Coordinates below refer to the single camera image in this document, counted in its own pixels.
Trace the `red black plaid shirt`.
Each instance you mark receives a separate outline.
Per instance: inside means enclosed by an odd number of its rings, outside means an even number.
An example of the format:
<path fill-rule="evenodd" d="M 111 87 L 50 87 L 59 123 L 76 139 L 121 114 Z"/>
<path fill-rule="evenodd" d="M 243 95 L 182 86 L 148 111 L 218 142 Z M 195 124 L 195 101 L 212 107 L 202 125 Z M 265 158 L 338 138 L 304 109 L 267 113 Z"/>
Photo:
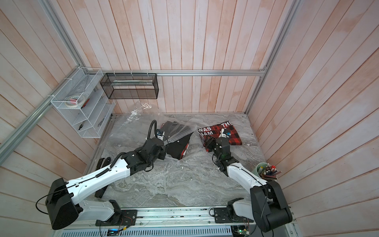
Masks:
<path fill-rule="evenodd" d="M 199 136 L 203 144 L 209 138 L 219 138 L 226 137 L 229 139 L 230 145 L 242 145 L 242 140 L 233 126 L 229 121 L 225 121 L 216 125 L 201 127 L 198 130 Z"/>

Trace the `clear plastic vacuum bag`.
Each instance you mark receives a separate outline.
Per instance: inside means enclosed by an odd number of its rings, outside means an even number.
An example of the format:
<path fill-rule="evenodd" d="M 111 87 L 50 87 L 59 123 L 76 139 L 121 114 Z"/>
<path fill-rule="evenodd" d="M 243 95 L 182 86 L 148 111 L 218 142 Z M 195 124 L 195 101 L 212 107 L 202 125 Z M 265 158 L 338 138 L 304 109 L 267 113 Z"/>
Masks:
<path fill-rule="evenodd" d="M 157 106 L 138 102 L 130 112 L 115 117 L 107 139 L 112 163 L 102 176 L 102 188 L 140 172 L 150 172 L 166 157 L 184 158 L 199 126 L 165 115 Z"/>

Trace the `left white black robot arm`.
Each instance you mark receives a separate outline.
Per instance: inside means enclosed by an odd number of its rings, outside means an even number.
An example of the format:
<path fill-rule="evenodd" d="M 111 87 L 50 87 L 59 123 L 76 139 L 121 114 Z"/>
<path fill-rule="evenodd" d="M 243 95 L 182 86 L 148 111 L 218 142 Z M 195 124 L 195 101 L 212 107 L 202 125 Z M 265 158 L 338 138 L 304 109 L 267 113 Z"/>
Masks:
<path fill-rule="evenodd" d="M 154 137 L 134 151 L 119 153 L 111 164 L 88 175 L 69 181 L 63 178 L 53 181 L 45 198 L 52 229 L 64 229 L 84 220 L 119 225 L 123 212 L 115 200 L 99 202 L 86 198 L 117 180 L 153 167 L 156 160 L 163 160 L 165 156 L 166 144 Z"/>

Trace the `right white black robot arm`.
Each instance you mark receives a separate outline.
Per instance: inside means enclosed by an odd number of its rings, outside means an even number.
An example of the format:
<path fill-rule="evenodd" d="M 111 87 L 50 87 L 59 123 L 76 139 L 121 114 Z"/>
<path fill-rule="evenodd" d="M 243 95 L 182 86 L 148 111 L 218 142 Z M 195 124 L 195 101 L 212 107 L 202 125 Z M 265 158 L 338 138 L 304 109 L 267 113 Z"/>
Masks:
<path fill-rule="evenodd" d="M 265 181 L 247 170 L 232 156 L 229 139 L 210 137 L 204 142 L 212 161 L 219 171 L 236 181 L 250 195 L 250 200 L 235 198 L 225 208 L 215 208 L 217 223 L 254 221 L 259 229 L 267 233 L 293 221 L 292 212 L 281 186 L 275 181 Z"/>

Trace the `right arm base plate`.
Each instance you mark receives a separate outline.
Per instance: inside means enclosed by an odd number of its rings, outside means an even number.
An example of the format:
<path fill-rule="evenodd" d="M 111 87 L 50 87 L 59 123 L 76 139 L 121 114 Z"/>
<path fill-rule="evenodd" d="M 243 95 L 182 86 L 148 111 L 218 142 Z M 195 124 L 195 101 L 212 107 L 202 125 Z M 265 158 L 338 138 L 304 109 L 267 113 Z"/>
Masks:
<path fill-rule="evenodd" d="M 218 224 L 255 222 L 252 219 L 237 216 L 237 214 L 229 206 L 213 208 L 212 216 L 214 217 L 215 222 Z"/>

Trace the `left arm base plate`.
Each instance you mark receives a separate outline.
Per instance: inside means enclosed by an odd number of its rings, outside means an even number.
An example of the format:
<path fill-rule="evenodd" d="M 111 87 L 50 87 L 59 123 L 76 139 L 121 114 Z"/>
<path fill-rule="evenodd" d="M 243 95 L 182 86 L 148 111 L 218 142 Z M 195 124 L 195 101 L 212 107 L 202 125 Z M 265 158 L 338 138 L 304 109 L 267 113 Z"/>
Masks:
<path fill-rule="evenodd" d="M 138 210 L 121 210 L 114 214 L 107 221 L 97 220 L 95 226 L 106 227 L 106 226 L 134 226 L 136 224 Z"/>

